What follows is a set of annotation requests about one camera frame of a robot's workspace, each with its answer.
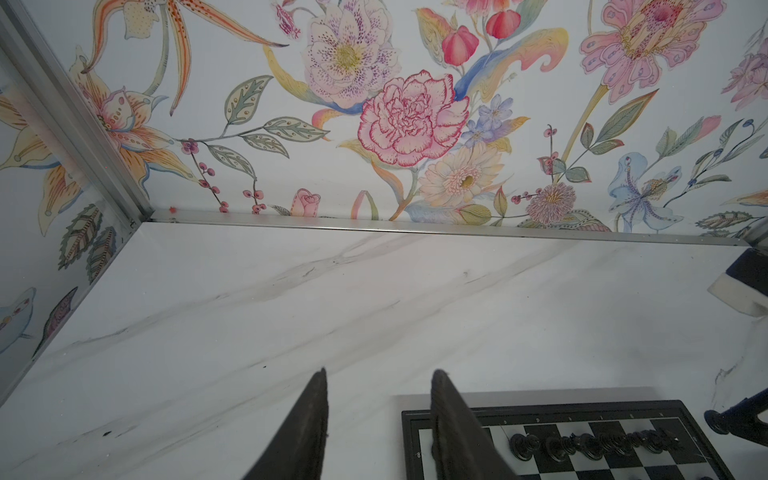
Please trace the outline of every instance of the orange flower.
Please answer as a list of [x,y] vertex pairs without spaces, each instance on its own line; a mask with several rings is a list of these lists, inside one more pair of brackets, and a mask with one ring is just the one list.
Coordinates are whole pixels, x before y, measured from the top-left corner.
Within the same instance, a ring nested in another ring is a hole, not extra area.
[[172,31],[176,40],[176,56],[179,64],[179,88],[174,103],[170,106],[170,114],[173,114],[176,106],[179,105],[181,95],[184,94],[184,90],[187,88],[187,81],[190,76],[190,63],[192,61],[190,39],[179,5],[243,40],[255,41],[270,47],[286,46],[261,38],[228,15],[201,0],[98,0],[94,7],[93,58],[85,65],[82,73],[86,74],[91,71],[99,59],[101,59],[102,54],[104,54],[104,47],[107,46],[107,23],[112,14],[118,10],[123,11],[125,38],[148,38],[152,30],[152,23],[160,21],[157,13],[155,13],[155,8],[157,6],[166,8],[168,16],[170,16],[170,24],[173,27]]
[[166,150],[174,140],[159,130],[144,126],[152,110],[167,97],[150,97],[124,88],[110,91],[95,72],[82,73],[84,60],[84,53],[78,47],[69,74],[136,183],[144,188],[150,169],[195,181],[192,170],[181,163],[175,153]]

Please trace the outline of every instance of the chessboard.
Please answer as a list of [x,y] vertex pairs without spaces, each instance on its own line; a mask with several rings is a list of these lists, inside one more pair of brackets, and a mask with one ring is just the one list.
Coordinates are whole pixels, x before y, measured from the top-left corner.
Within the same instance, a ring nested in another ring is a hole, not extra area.
[[[472,409],[521,480],[733,480],[679,400]],[[429,410],[402,413],[408,480],[436,480]]]

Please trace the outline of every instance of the black chessboard frame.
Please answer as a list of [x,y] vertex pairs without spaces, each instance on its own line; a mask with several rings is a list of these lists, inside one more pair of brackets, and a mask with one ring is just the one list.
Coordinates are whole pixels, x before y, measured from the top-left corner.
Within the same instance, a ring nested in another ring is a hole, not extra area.
[[[707,458],[710,467],[718,475],[718,479],[735,480],[712,444],[699,428],[693,416],[680,400],[510,406],[471,410],[484,427],[492,425],[551,425],[568,422],[603,422],[677,417],[683,423],[700,453]],[[408,480],[424,480],[419,430],[430,428],[429,410],[406,410],[402,412],[402,440],[406,455],[406,474]],[[423,455],[431,455],[431,452],[423,452]]]

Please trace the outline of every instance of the small purple flower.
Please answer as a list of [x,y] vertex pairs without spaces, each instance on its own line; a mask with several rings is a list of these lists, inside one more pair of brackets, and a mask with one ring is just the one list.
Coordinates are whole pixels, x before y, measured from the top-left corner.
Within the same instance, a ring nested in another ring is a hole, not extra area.
[[491,131],[490,126],[489,123],[483,123],[481,121],[477,124],[474,120],[467,122],[467,131],[462,134],[464,146],[472,148],[479,141],[483,143],[489,142],[493,138],[493,132]]
[[496,94],[491,99],[491,107],[488,108],[485,105],[480,107],[478,113],[480,114],[480,120],[478,123],[488,123],[491,125],[491,130],[495,130],[501,127],[502,122],[512,116],[512,99],[507,98],[502,101],[502,96]]
[[197,142],[190,138],[187,141],[181,142],[181,151],[183,151],[187,155],[192,155],[199,152],[200,149],[197,148]]

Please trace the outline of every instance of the white marble surface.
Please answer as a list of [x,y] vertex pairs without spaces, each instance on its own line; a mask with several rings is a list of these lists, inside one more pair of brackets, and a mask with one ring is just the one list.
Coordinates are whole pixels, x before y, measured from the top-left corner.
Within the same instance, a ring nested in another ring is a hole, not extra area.
[[[768,385],[768,321],[706,291],[742,250],[145,224],[0,407],[0,477],[239,479],[321,366],[324,478],[405,478],[438,367],[472,406],[701,419]],[[737,479],[768,469],[701,423]]]

